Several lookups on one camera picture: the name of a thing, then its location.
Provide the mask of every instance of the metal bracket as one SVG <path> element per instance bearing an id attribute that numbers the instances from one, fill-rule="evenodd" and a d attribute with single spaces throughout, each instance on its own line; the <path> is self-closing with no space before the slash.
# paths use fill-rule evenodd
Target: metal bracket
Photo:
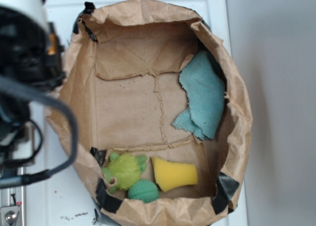
<path id="1" fill-rule="evenodd" d="M 1 224 L 0 226 L 22 226 L 22 217 L 20 214 L 20 205 L 7 206 L 0 208 Z"/>

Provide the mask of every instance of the white wall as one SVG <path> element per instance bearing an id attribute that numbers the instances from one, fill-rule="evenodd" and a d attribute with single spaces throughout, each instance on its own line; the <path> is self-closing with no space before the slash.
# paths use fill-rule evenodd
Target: white wall
<path id="1" fill-rule="evenodd" d="M 227 0 L 252 102 L 250 226 L 316 225 L 316 0 Z"/>

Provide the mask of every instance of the lime green plush toy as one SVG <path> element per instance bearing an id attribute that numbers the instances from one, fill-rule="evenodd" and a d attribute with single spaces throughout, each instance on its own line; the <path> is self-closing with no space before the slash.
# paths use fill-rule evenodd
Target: lime green plush toy
<path id="1" fill-rule="evenodd" d="M 128 190 L 139 179 L 140 175 L 146 170 L 145 155 L 133 156 L 130 153 L 119 155 L 115 152 L 110 154 L 110 163 L 107 167 L 102 167 L 101 171 L 109 183 L 112 177 L 117 179 L 116 184 L 110 189 L 110 193 L 115 190 Z"/>

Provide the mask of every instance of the green toy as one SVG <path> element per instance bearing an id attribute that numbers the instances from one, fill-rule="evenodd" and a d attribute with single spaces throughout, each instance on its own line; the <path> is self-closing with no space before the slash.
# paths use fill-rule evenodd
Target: green toy
<path id="1" fill-rule="evenodd" d="M 159 198 L 158 188 L 149 180 L 139 180 L 128 190 L 128 198 L 149 203 Z"/>
<path id="2" fill-rule="evenodd" d="M 116 184 L 110 189 L 110 193 L 115 190 L 128 190 L 139 179 L 140 175 L 146 170 L 145 155 L 133 156 L 130 153 L 119 155 L 115 152 L 110 154 L 110 163 L 107 167 L 102 167 L 101 171 L 105 174 L 105 180 L 109 183 L 112 177 L 117 179 Z"/>

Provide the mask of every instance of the screw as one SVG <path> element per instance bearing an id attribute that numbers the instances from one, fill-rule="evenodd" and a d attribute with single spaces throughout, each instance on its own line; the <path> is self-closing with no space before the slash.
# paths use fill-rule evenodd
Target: screw
<path id="1" fill-rule="evenodd" d="M 12 224 L 16 221 L 16 213 L 13 211 L 9 211 L 5 214 L 5 220 L 8 224 Z"/>

